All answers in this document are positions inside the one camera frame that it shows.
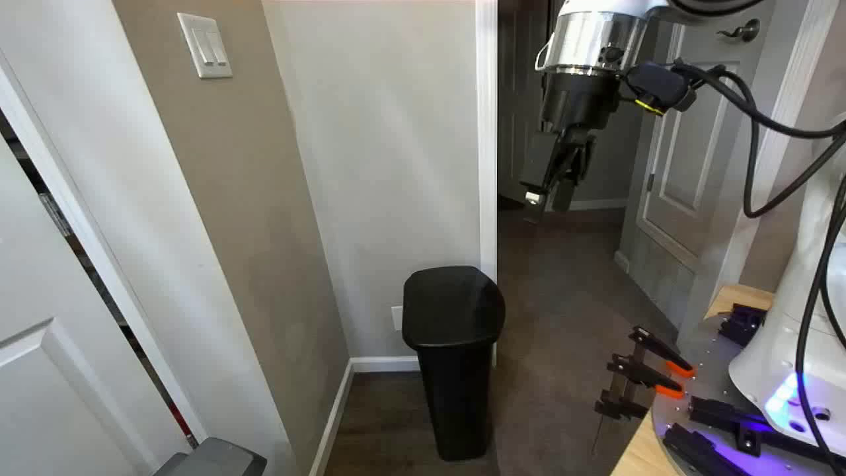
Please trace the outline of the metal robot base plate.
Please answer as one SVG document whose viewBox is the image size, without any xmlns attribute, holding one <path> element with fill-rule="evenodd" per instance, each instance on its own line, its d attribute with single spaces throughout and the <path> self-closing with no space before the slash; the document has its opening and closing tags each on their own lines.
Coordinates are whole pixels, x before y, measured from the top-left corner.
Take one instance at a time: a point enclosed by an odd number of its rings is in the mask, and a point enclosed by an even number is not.
<svg viewBox="0 0 846 476">
<path fill-rule="evenodd" d="M 701 320 L 681 348 L 659 347 L 653 431 L 693 476 L 829 476 L 846 464 L 844 372 L 824 364 L 808 336 L 796 377 L 796 331 L 768 312 L 731 303 Z"/>
</svg>

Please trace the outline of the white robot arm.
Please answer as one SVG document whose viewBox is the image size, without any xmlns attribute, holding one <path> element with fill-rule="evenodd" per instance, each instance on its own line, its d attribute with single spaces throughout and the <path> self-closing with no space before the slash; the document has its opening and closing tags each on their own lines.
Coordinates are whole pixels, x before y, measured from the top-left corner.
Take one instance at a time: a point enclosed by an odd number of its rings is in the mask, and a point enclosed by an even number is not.
<svg viewBox="0 0 846 476">
<path fill-rule="evenodd" d="M 594 131 L 606 126 L 630 89 L 632 103 L 653 117 L 685 110 L 696 89 L 708 84 L 749 117 L 749 134 L 771 128 L 786 138 L 805 131 L 767 117 L 749 82 L 727 66 L 693 66 L 681 57 L 651 64 L 638 56 L 647 20 L 655 15 L 717 17 L 749 9 L 760 0 L 562 0 L 533 69 L 548 77 L 541 109 L 541 155 L 523 167 L 532 206 L 561 183 L 587 172 Z M 834 368 L 844 352 L 844 322 L 829 296 L 829 273 L 844 265 L 844 176 L 833 168 L 846 142 L 844 126 L 811 134 L 821 152 L 792 183 L 767 201 L 749 199 L 743 214 L 755 220 L 804 199 L 804 232 L 779 283 L 767 325 L 729 364 L 729 377 L 755 401 L 776 431 L 833 447 L 844 438 L 838 411 L 846 381 Z"/>
</svg>

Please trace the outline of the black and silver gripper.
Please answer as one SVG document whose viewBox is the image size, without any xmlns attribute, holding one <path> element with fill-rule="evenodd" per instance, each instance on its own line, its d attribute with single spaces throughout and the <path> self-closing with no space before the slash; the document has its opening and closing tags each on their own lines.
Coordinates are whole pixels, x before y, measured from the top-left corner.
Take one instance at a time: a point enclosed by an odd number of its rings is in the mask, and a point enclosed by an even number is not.
<svg viewBox="0 0 846 476">
<path fill-rule="evenodd" d="M 591 138 L 618 105 L 620 73 L 634 64 L 647 0 L 562 0 L 549 40 L 533 57 L 548 77 L 538 128 L 520 163 L 528 206 L 548 199 L 558 180 L 552 209 L 567 212 L 585 180 Z"/>
</svg>

